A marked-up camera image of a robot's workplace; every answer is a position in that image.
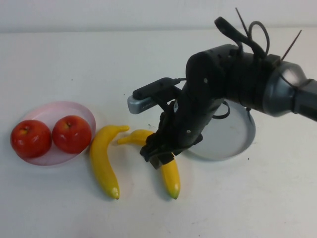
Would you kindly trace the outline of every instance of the white plate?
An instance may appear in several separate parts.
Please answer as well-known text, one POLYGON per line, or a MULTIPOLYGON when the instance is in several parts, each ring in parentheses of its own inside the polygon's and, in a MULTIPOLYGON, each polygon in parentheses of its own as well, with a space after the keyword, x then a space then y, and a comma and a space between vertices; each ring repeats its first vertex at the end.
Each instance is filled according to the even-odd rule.
MULTIPOLYGON (((221 161, 244 152, 253 143, 256 135, 254 120, 246 108, 227 101, 230 115, 225 119, 212 119, 202 132, 203 140, 188 151, 204 159, 221 161)), ((215 115, 227 112, 221 105, 215 115)))

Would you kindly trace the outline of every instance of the toy apple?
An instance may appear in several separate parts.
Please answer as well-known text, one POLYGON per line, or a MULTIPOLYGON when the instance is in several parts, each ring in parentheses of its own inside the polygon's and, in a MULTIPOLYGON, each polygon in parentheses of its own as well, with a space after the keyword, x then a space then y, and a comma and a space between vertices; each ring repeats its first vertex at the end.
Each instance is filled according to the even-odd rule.
POLYGON ((88 122, 83 118, 69 115, 56 122, 52 138, 60 150, 69 154, 78 154, 90 144, 92 132, 88 122))
POLYGON ((50 129, 39 120, 24 120, 11 132, 11 146, 25 160, 40 157, 52 146, 50 129))

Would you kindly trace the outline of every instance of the banana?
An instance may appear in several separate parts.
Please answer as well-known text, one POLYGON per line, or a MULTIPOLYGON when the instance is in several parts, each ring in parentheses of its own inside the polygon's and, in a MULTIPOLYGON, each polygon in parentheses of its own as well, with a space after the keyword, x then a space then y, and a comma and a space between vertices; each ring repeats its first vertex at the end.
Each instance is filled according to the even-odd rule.
MULTIPOLYGON (((117 143, 119 145, 126 144, 126 143, 133 143, 133 144, 144 146, 147 137, 151 134, 153 134, 153 132, 150 130, 138 129, 133 131, 128 136, 118 139, 117 143)), ((172 198, 177 199, 180 192, 181 185, 180 185, 180 177, 179 177, 176 160, 174 159, 168 164, 162 165, 161 171, 162 171, 162 177, 163 177, 164 185, 167 192, 172 198)))
POLYGON ((103 191, 114 199, 119 199, 120 189, 108 159, 107 148, 118 133, 128 130, 127 125, 106 125, 97 132, 90 148, 95 177, 103 191))

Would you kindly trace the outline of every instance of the plastic plate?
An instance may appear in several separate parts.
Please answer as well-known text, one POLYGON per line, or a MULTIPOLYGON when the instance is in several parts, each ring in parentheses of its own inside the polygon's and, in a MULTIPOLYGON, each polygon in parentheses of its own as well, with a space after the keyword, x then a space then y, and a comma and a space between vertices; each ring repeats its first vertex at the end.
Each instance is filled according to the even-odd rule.
MULTIPOLYGON (((96 121, 94 115, 88 108, 75 102, 53 102, 40 106, 29 112, 24 118, 22 118, 22 120, 40 120, 52 131, 56 122, 68 115, 77 115, 85 119, 90 125, 92 138, 94 138, 96 132, 96 121)), ((61 151, 53 143, 51 149, 45 155, 32 160, 27 160, 26 162, 40 166, 57 165, 64 163, 77 155, 78 154, 67 154, 61 151)))

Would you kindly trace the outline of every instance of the white surface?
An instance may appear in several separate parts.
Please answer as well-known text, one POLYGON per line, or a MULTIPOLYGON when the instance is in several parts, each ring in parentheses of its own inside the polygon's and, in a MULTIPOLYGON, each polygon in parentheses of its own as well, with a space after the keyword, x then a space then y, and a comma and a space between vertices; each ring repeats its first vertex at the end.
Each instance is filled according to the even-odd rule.
POLYGON ((214 28, 223 16, 241 26, 317 25, 315 0, 1 0, 0 32, 214 28))
MULTIPOLYGON (((297 31, 269 29, 270 52, 283 54, 297 31)), ((287 57, 311 78, 316 38, 317 29, 304 29, 287 57)), ((161 110, 130 114, 132 91, 184 76, 192 54, 228 42, 218 31, 0 35, 1 237, 315 238, 317 123, 301 116, 252 111, 257 144, 225 162, 179 156, 177 200, 168 199, 159 172, 132 146, 109 147, 121 188, 121 198, 110 201, 87 154, 43 168, 17 158, 9 145, 19 119, 54 100, 87 106, 97 129, 115 123, 155 130, 161 110)))

